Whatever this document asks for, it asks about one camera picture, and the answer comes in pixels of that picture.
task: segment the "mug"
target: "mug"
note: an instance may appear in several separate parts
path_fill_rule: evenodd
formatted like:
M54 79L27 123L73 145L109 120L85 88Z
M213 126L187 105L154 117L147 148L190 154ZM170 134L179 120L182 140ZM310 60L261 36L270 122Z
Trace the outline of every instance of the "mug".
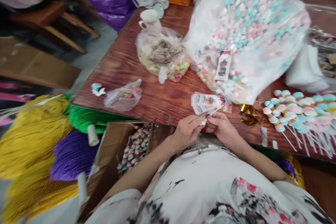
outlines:
M150 31L161 30L161 22L157 16L158 13L153 9L144 10L140 14L142 19L142 21L139 22L140 27L142 29L147 28Z

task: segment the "cardboard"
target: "cardboard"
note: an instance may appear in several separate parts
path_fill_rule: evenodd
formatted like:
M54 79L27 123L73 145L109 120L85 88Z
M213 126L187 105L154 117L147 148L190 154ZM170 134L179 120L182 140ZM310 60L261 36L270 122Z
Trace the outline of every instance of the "cardboard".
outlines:
M90 198L80 209L78 223L84 223L90 217L90 212L118 181L117 166L123 159L122 156L129 136L137 131L131 128L130 123L140 124L144 122L109 122L107 124L105 135L96 156L95 163L99 167L99 171L88 178L87 191ZM173 131L174 128L171 126L153 124L147 153L155 149Z
M70 89L81 70L13 37L0 37L0 76Z

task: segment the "chair leg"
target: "chair leg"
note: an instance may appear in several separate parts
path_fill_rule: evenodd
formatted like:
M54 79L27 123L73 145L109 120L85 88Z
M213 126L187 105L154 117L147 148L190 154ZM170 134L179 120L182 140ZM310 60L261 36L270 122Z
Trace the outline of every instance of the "chair leg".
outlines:
M95 36L97 38L100 38L100 35L98 33L96 33L94 30L92 30L90 27L88 27L86 24L84 24L80 19L78 19L74 15L71 15L71 14L69 14L67 12L64 12L62 14L62 16L64 18L68 19L74 25L82 27L84 30L86 30L87 32L91 33L93 36Z
M72 46L77 51L79 51L81 53L84 53L84 54L86 53L86 51L82 47L80 47L79 45L77 45L75 42L73 42L67 36L65 36L64 34L62 34L61 32L59 32L58 30L56 30L54 27L52 27L52 26L45 26L44 29L46 29L50 33L54 34L59 39L63 40L65 43L67 43L68 45Z

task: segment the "green tinsel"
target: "green tinsel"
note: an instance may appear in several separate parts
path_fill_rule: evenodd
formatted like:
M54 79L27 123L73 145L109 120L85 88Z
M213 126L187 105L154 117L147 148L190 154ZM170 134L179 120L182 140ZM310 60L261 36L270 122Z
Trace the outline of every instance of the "green tinsel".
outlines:
M104 133L108 122L135 121L132 117L124 117L77 106L71 108L69 119L71 125L83 133L88 133L88 126L94 124L97 134Z

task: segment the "white dress with floral print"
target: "white dress with floral print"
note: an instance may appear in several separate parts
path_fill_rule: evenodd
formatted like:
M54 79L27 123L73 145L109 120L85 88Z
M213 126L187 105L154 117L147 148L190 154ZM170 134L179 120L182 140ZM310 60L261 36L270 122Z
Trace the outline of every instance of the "white dress with floral print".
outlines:
M142 195L135 189L114 195L86 222L98 223L333 224L309 193L271 183L217 145L192 148L163 164Z

